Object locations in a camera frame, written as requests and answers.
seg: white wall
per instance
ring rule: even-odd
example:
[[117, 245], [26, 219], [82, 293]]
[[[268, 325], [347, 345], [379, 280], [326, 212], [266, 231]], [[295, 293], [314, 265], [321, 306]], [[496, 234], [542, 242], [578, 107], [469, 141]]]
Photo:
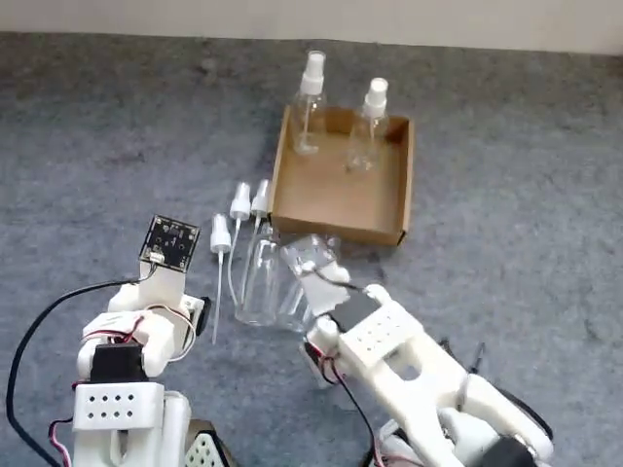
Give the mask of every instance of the white wall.
[[0, 30], [623, 54], [623, 0], [0, 0]]

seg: mounting plate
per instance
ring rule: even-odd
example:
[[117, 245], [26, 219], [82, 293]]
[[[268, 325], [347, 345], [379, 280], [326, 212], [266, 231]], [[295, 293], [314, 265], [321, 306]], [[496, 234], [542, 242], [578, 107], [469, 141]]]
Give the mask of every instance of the mounting plate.
[[414, 337], [420, 329], [420, 322], [398, 302], [392, 301], [341, 334], [339, 348], [349, 362], [365, 372]]
[[208, 433], [200, 433], [186, 452], [185, 467], [227, 467], [221, 450]]
[[199, 227], [156, 215], [145, 236], [139, 260], [150, 262], [150, 253], [160, 253], [165, 257], [161, 267], [186, 272], [199, 234]]

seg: brown cardboard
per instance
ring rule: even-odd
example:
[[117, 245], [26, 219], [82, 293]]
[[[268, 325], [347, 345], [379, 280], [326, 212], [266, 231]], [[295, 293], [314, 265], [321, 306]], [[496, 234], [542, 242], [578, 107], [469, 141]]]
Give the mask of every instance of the brown cardboard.
[[277, 147], [270, 202], [271, 222], [284, 233], [336, 234], [360, 243], [397, 245], [409, 230], [415, 130], [390, 117], [386, 155], [370, 171], [347, 172], [353, 113], [329, 108], [320, 152], [292, 150], [289, 108]]

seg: black wire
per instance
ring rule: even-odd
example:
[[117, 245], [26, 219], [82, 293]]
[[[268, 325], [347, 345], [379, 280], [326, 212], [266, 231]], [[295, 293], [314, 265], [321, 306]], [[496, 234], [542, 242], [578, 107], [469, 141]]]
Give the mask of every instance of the black wire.
[[532, 407], [530, 407], [528, 404], [526, 404], [524, 401], [522, 401], [519, 397], [517, 397], [512, 392], [509, 392], [506, 389], [499, 387], [499, 386], [494, 386], [494, 387], [495, 389], [499, 391], [499, 393], [502, 396], [504, 396], [506, 399], [508, 399], [513, 404], [515, 404], [520, 410], [525, 412], [526, 415], [529, 416], [532, 420], [534, 420], [534, 422], [537, 425], [540, 425], [542, 430], [547, 435], [547, 438], [549, 438], [549, 441], [554, 441], [554, 430], [552, 430], [552, 427], [549, 426], [549, 424], [543, 419], [541, 415], [539, 415]]
[[374, 430], [372, 428], [372, 425], [370, 424], [370, 420], [368, 419], [368, 416], [363, 411], [363, 409], [361, 409], [361, 406], [357, 402], [357, 398], [354, 396], [354, 394], [352, 393], [352, 391], [348, 387], [347, 382], [344, 380], [342, 375], [340, 375], [338, 370], [335, 368], [335, 360], [334, 359], [331, 359], [331, 370], [333, 370], [333, 373], [334, 373], [335, 377], [338, 379], [338, 381], [340, 382], [340, 384], [342, 385], [342, 387], [344, 388], [344, 390], [348, 394], [348, 397], [350, 398], [350, 400], [354, 404], [355, 408], [357, 409], [357, 411], [361, 415], [361, 418], [363, 418], [363, 422], [366, 424], [366, 428], [368, 429], [368, 433], [370, 434], [370, 451], [373, 453], [373, 458], [375, 460], [375, 465], [379, 465], [378, 461], [380, 459], [377, 459], [377, 456], [376, 456], [376, 451], [377, 451], [377, 448], [376, 448], [376, 437], [374, 436]]
[[55, 459], [48, 454], [48, 452], [37, 443], [32, 436], [28, 434], [28, 432], [19, 424], [16, 419], [15, 407], [14, 407], [14, 396], [16, 392], [16, 380], [18, 378], [18, 370], [19, 364], [21, 363], [21, 357], [23, 352], [26, 350], [26, 346], [32, 339], [32, 336], [35, 334], [41, 323], [48, 317], [48, 315], [60, 304], [69, 300], [78, 295], [87, 294], [88, 292], [93, 292], [99, 289], [105, 289], [108, 287], [119, 287], [126, 284], [137, 284], [144, 280], [149, 279], [154, 272], [156, 271], [157, 265], [152, 264], [149, 273], [145, 277], [141, 277], [138, 279], [124, 279], [124, 280], [115, 280], [111, 282], [103, 282], [101, 284], [94, 284], [87, 287], [83, 287], [82, 289], [74, 290], [73, 292], [69, 292], [60, 298], [56, 299], [51, 305], [49, 305], [46, 309], [44, 309], [39, 316], [35, 318], [32, 322], [26, 333], [21, 338], [19, 342], [18, 348], [16, 350], [15, 355], [13, 356], [13, 362], [11, 363], [11, 371], [9, 372], [9, 381], [7, 382], [7, 397], [5, 399], [7, 418], [9, 419], [9, 423], [16, 430], [19, 437], [32, 449], [34, 450], [43, 460], [45, 460], [52, 467], [60, 467], [60, 464], [55, 461]]
[[343, 282], [340, 280], [330, 279], [326, 275], [324, 275], [322, 272], [320, 272], [318, 269], [314, 269], [313, 273], [317, 275], [318, 277], [320, 277], [325, 282], [328, 282], [329, 284], [335, 285], [337, 287], [344, 287], [345, 289], [350, 289], [350, 290], [354, 290], [356, 292], [361, 292], [361, 293], [365, 292], [365, 289], [359, 285], [351, 284], [350, 282]]
[[[441, 340], [439, 344], [442, 345], [446, 349], [446, 351], [451, 356], [454, 357], [452, 350], [450, 349], [450, 343], [448, 342], [448, 340]], [[474, 363], [472, 364], [471, 367], [469, 367], [469, 369], [467, 369], [467, 372], [469, 375], [470, 374], [478, 375], [480, 371], [480, 364], [482, 362], [484, 354], [485, 354], [485, 344], [481, 342], [478, 345]], [[499, 387], [495, 384], [494, 384], [494, 388], [497, 389], [497, 391], [502, 396], [504, 396], [506, 399], [512, 402], [515, 406], [517, 406], [520, 410], [522, 410], [527, 416], [529, 416], [534, 421], [534, 423], [539, 425], [541, 429], [545, 432], [545, 435], [547, 436], [547, 438], [549, 438], [550, 441], [554, 441], [554, 430], [552, 429], [551, 426], [549, 426], [549, 424], [545, 421], [545, 419], [541, 415], [539, 415], [532, 407], [530, 407], [526, 402], [524, 402], [522, 399], [517, 397], [512, 392], [507, 391], [506, 389]]]

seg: spray bottle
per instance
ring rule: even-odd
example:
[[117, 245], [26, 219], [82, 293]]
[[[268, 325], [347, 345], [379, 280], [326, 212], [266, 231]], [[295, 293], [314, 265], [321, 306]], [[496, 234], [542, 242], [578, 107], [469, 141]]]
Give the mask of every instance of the spray bottle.
[[319, 51], [308, 54], [301, 86], [290, 107], [292, 145], [300, 155], [317, 153], [319, 137], [326, 131], [326, 96], [322, 91], [324, 59], [324, 53]]
[[348, 169], [370, 170], [379, 163], [389, 124], [386, 106], [387, 80], [375, 78], [370, 83], [363, 106], [353, 116], [348, 142]]

